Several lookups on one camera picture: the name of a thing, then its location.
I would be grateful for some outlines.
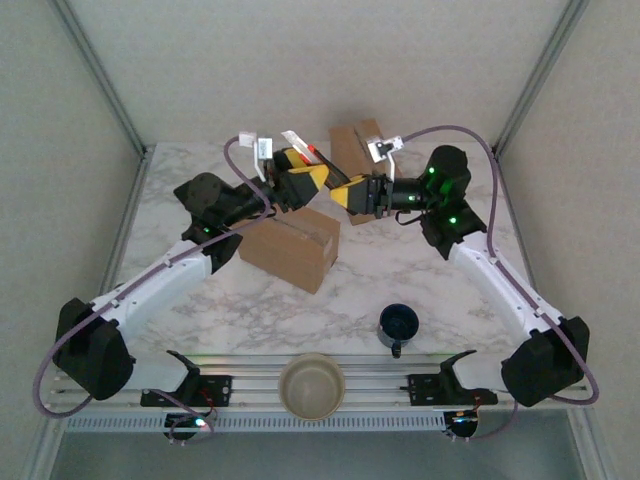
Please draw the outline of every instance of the marble table surface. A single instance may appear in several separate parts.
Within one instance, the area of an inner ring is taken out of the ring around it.
[[[330,153],[328,143],[316,144]],[[437,143],[412,143],[397,155],[405,176],[425,167]],[[467,199],[488,219],[491,177],[486,157],[473,143],[467,152],[472,181]],[[251,152],[233,148],[249,176]],[[158,144],[141,194],[119,273],[125,281],[166,252],[189,224],[172,190],[198,173],[211,171],[231,185],[222,144]],[[430,247],[417,224],[401,227],[393,218],[352,226],[346,212],[324,189],[311,208],[341,225],[338,259],[320,290],[309,294],[240,260],[238,255],[170,310],[160,312],[131,346],[136,351],[177,350],[183,354],[381,354],[376,337],[380,311],[391,303],[411,306],[420,318],[406,353],[457,353],[470,348],[511,352],[501,320],[465,275]],[[500,197],[496,243],[515,268],[523,259],[504,198]]]

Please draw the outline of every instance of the cardboard box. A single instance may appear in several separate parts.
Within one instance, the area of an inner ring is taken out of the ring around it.
[[[303,207],[248,230],[240,258],[309,293],[316,293],[338,258],[340,222]]]
[[[343,125],[329,129],[331,139],[331,161],[349,178],[372,173],[389,173],[389,163],[374,163],[368,153],[367,139],[384,139],[378,122],[370,118],[355,125]],[[396,176],[402,174],[396,165]],[[375,220],[373,215],[349,215],[351,225],[360,225]]]

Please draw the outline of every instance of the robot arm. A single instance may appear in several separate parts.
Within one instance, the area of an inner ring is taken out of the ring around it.
[[[308,165],[314,152],[297,136],[292,140],[295,150],[269,156],[264,171],[251,180],[254,186],[285,212],[306,205],[323,184],[332,188],[335,201],[353,213],[381,217],[392,211],[420,212],[416,220],[427,242],[483,292],[518,345],[506,359],[469,351],[443,362],[439,398],[450,405],[463,405],[473,403],[480,395],[483,403],[495,403],[493,392],[507,391],[517,402],[532,406],[583,377],[583,369],[557,330],[585,359],[587,326],[579,317],[565,319],[544,301],[499,250],[490,253],[487,228],[464,200],[471,178],[464,152],[452,146],[438,147],[418,178],[396,179],[392,168],[390,177],[361,175],[346,179],[319,152],[315,157],[324,164]],[[399,137],[369,143],[375,162],[388,160],[392,165],[391,154],[401,147]],[[256,153],[256,164],[258,160],[264,159]],[[264,209],[264,203],[248,185],[233,188],[211,173],[196,176],[176,188],[174,194],[192,218],[181,241],[126,284],[89,303],[73,299],[61,310],[57,339],[90,315],[111,307],[64,343],[53,358],[97,400],[123,388],[148,388],[172,392],[174,398],[189,402],[199,376],[195,365],[176,352],[133,358],[126,345],[155,312],[168,308],[181,294],[224,266],[241,237],[228,234],[204,249],[200,246]],[[120,293],[132,286],[137,288],[122,298]],[[525,301],[527,296],[536,299],[536,308]]]
[[[306,205],[329,176],[326,165],[307,165],[293,149],[267,154],[264,171],[251,182],[282,211]],[[123,388],[178,392],[180,400],[193,394],[188,383],[199,372],[176,352],[133,358],[127,344],[153,315],[168,308],[222,268],[242,240],[228,235],[238,222],[264,210],[264,203],[248,185],[231,187],[216,175],[202,173],[174,190],[191,214],[192,222],[166,254],[127,283],[84,303],[69,301],[60,312],[56,339],[95,312],[108,311],[80,330],[55,354],[54,363],[91,397],[104,400]],[[122,292],[130,291],[123,298]]]
[[[389,160],[393,165],[391,154],[402,148],[402,140],[371,139],[368,146],[374,162]],[[465,153],[445,145],[434,150],[418,178],[358,176],[332,190],[331,197],[350,211],[377,217],[392,211],[420,212],[415,220],[427,242],[472,280],[518,345],[506,359],[470,351],[443,363],[440,383],[451,404],[473,398],[471,391],[507,391],[520,404],[532,406],[584,376],[557,328],[582,359],[587,355],[589,329],[580,317],[565,319],[498,249],[492,255],[485,224],[464,200],[470,179]],[[535,300],[536,308],[527,297]]]

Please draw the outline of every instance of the gray wall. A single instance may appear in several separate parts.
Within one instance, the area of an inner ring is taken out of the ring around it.
[[[495,139],[566,0],[72,1],[146,143],[375,116]]]
[[[47,2],[3,2],[0,85],[0,478],[13,479],[57,311],[95,295],[136,159]]]
[[[542,292],[591,328],[597,416],[623,478],[640,431],[637,0],[591,2],[503,162]]]

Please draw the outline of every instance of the beige bowl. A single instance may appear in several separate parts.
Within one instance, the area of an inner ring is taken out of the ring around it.
[[[306,353],[291,360],[278,382],[282,405],[303,420],[327,418],[342,403],[344,391],[340,366],[319,353]]]

